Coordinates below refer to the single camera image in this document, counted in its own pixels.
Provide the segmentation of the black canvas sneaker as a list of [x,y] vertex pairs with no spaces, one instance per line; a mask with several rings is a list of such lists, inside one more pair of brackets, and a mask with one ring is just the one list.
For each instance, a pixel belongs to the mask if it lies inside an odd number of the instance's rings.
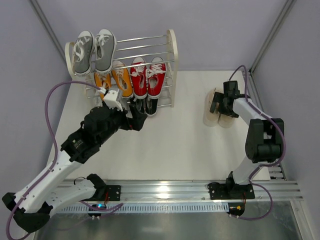
[[145,112],[149,117],[153,117],[158,110],[158,99],[147,97],[145,99]]
[[135,105],[135,107],[137,108],[137,110],[144,114],[145,113],[145,100],[144,99],[139,99],[136,97],[133,97],[130,99],[130,103]]

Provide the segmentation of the red canvas sneaker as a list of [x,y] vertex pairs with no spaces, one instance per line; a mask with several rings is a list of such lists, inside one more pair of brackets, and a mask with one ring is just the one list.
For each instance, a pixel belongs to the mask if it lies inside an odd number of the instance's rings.
[[131,77],[133,94],[137,99],[144,99],[147,96],[147,80],[146,70],[147,66],[145,60],[142,57],[136,57],[132,61],[132,67],[129,70]]
[[148,80],[147,94],[149,98],[157,99],[160,97],[166,72],[167,67],[164,60],[159,56],[154,57],[145,72],[146,79]]

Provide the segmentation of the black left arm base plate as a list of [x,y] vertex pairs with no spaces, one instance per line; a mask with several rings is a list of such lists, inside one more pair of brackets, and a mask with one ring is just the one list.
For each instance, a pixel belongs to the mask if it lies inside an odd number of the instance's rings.
[[118,202],[121,200],[121,186],[120,185],[107,185],[103,195],[104,202]]

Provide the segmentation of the orange canvas sneaker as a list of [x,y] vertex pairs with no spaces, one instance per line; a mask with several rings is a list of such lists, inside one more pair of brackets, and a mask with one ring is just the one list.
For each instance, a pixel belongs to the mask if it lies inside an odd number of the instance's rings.
[[120,60],[114,60],[112,62],[111,74],[118,88],[122,90],[122,97],[125,99],[131,98],[134,94],[133,87],[129,71],[125,68],[125,64]]
[[101,100],[103,101],[105,94],[112,87],[111,76],[109,73],[107,73],[106,75],[102,75],[102,74],[99,74],[96,72],[96,73],[94,73],[94,82],[97,87],[105,89],[105,93],[99,94]]

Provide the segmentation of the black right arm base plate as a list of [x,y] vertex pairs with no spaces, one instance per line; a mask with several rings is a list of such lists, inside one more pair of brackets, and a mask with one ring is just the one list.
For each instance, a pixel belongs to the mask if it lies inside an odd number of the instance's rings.
[[207,185],[211,200],[253,200],[255,193],[251,184],[212,182]]

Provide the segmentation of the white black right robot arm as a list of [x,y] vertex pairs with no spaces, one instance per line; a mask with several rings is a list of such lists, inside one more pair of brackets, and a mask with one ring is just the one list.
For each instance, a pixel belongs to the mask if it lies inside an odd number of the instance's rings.
[[209,112],[224,128],[228,128],[237,118],[248,126],[243,161],[230,172],[225,183],[208,184],[210,199],[254,199],[251,180],[262,167],[275,163],[285,152],[284,121],[261,111],[249,96],[240,92],[238,82],[234,80],[224,82],[223,91],[214,93]]

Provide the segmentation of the beige lace sneaker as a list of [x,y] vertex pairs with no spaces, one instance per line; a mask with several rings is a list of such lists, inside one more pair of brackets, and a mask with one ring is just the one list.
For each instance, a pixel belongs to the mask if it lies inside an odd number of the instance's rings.
[[218,124],[220,113],[215,110],[214,113],[210,112],[211,104],[213,102],[215,92],[222,92],[219,88],[214,88],[210,90],[204,101],[204,113],[203,113],[203,123],[208,127],[214,127]]
[[222,127],[222,128],[230,128],[235,120],[237,118],[236,117],[232,117],[232,116],[228,116],[225,114],[220,114],[219,119],[218,119],[218,124]]

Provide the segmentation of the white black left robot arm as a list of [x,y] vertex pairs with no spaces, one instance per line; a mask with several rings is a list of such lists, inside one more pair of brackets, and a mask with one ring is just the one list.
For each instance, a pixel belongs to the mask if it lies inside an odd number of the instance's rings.
[[147,114],[135,105],[129,105],[131,117],[126,110],[95,107],[84,117],[80,128],[69,135],[54,159],[24,189],[8,192],[2,197],[11,211],[10,218],[25,230],[33,233],[47,224],[59,210],[79,201],[98,201],[105,198],[109,187],[97,175],[90,174],[72,187],[57,191],[57,186],[73,171],[95,155],[119,129],[140,131]]

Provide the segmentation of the cream metal shoe shelf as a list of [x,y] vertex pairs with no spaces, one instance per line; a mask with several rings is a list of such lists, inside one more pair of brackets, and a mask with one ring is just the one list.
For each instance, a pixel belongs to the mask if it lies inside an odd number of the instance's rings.
[[[67,42],[64,48],[65,62],[71,79],[74,81],[85,81],[89,84],[94,84],[95,70],[95,52],[91,57],[91,72],[84,76],[79,76],[74,70],[74,42]],[[142,57],[145,63],[142,64],[149,67],[152,62],[152,57],[161,57],[166,64],[166,76],[162,86],[161,94],[158,100],[158,108],[174,107],[177,73],[179,66],[179,56],[176,35],[173,29],[168,29],[165,35],[138,37],[132,39],[117,40],[114,60],[121,61],[125,64],[125,68],[130,73],[132,62],[135,58]],[[84,96],[88,99],[89,106],[95,107],[95,97],[99,96],[97,91],[88,86],[83,87]]]

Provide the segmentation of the grey canvas sneaker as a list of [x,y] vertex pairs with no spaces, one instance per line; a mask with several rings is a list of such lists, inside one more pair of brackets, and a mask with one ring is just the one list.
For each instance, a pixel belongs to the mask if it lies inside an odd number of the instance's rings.
[[104,75],[111,71],[117,40],[108,29],[101,29],[94,39],[95,70]]
[[73,46],[74,71],[77,75],[83,76],[90,73],[91,57],[94,49],[93,34],[88,31],[82,31],[77,37]]

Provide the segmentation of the white sneaker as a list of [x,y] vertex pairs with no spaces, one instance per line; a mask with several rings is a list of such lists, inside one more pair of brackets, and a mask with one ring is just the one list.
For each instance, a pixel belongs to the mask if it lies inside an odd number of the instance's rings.
[[99,95],[95,97],[94,104],[95,104],[96,107],[102,107],[103,106],[102,99],[101,99],[101,97]]

